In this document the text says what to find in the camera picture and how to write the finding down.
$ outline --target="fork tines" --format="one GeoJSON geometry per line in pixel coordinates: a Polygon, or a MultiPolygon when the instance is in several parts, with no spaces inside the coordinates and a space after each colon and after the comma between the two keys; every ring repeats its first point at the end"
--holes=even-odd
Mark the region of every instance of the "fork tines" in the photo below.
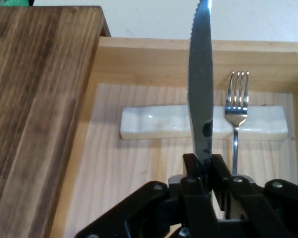
{"type": "Polygon", "coordinates": [[[246,83],[244,83],[244,72],[237,72],[236,80],[234,80],[234,72],[232,72],[229,88],[227,92],[226,107],[233,109],[244,109],[248,107],[248,77],[246,72],[246,83]],[[234,96],[232,100],[232,89],[234,87],[234,96]]]}

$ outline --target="white ceramic rest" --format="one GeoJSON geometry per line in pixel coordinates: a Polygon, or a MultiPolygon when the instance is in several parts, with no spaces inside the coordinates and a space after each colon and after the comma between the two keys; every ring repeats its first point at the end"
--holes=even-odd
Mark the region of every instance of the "white ceramic rest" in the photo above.
{"type": "MultiPolygon", "coordinates": [[[[120,127],[126,140],[190,137],[187,105],[124,108],[120,127]]],[[[246,122],[239,129],[241,140],[281,141],[288,128],[281,106],[249,106],[246,122]]],[[[226,121],[224,107],[213,111],[213,139],[232,138],[232,126],[226,121]]]]}

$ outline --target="green object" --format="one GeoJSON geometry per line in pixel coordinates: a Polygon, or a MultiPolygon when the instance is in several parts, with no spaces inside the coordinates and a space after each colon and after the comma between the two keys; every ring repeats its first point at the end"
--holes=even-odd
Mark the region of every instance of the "green object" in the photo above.
{"type": "Polygon", "coordinates": [[[0,0],[0,6],[29,6],[28,0],[0,0]]]}

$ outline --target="knife blade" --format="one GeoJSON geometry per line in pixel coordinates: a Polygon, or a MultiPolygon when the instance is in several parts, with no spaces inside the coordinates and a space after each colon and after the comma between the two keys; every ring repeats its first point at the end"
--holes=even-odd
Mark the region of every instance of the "knife blade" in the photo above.
{"type": "Polygon", "coordinates": [[[200,0],[190,42],[188,104],[194,153],[207,174],[212,155],[213,62],[211,44],[211,0],[200,0]]]}

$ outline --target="fork handle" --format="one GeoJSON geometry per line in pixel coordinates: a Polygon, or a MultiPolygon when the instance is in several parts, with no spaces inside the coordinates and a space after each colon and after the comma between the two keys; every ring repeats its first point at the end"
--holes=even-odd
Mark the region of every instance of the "fork handle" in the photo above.
{"type": "Polygon", "coordinates": [[[238,164],[238,127],[234,127],[234,141],[233,141],[233,175],[237,174],[238,164]]]}

